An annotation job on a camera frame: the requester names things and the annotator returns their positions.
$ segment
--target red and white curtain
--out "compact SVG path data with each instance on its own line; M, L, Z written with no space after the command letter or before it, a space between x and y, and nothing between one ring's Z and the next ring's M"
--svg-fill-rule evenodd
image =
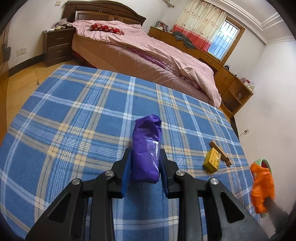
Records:
M208 51L227 13L202 0L191 0L174 25L173 31L187 36L200 50Z

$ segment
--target window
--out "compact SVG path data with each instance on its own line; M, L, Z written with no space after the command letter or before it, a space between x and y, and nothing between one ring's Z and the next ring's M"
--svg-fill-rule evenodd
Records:
M244 28L230 18L226 18L221 30L217 33L208 53L222 62L226 62L237 42L244 32Z

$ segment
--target wall socket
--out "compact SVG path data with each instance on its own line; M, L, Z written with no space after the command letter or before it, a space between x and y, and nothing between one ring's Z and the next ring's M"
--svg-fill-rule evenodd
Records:
M17 50L17 57L26 53L27 52L27 48L23 48L23 49L18 49Z

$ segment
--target wooden stick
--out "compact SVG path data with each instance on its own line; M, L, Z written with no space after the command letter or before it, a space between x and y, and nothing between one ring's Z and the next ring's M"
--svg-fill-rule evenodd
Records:
M217 152L219 152L221 154L221 159L223 161L225 161L225 163L226 163L226 165L228 167L233 164L233 162L229 159L229 157L226 155L226 153L224 152L224 150L221 147L219 147L214 140L212 140L210 142L210 147L211 148L214 148Z

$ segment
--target wrapped purple package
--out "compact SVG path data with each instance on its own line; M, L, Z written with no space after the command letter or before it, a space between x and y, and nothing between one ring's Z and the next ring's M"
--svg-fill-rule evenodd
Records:
M150 115L136 120L132 144L133 181L157 183L161 135L161 119L158 116Z

